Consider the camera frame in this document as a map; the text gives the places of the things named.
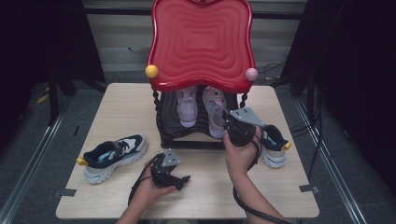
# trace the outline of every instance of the table top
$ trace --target table top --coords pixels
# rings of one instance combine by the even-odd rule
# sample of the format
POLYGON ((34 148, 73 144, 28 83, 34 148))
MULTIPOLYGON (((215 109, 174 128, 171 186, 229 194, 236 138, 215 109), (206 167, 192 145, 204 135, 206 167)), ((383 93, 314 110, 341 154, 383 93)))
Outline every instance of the table top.
MULTIPOLYGON (((304 168, 291 138, 275 91, 271 87, 253 86, 247 105, 267 124, 274 124, 291 142, 286 164, 273 169, 259 160, 248 173, 265 198, 284 216, 308 218, 318 215, 318 205, 311 191, 302 193, 307 185, 304 168)), ((119 166, 114 174, 99 185, 89 184, 83 166, 76 164, 66 189, 76 189, 73 197, 63 196, 56 215, 59 218, 118 218, 127 207, 131 187, 143 170, 144 163, 161 148, 155 122, 155 104, 149 84, 110 84, 92 123, 80 156, 105 141, 115 141, 136 133, 148 140, 148 151, 137 162, 119 166)), ((194 133, 188 138, 210 137, 194 133)), ((246 214, 233 199, 223 150, 174 149, 181 163, 172 175, 190 175, 181 190, 165 195, 142 216, 142 219, 171 218, 245 218, 246 214)))

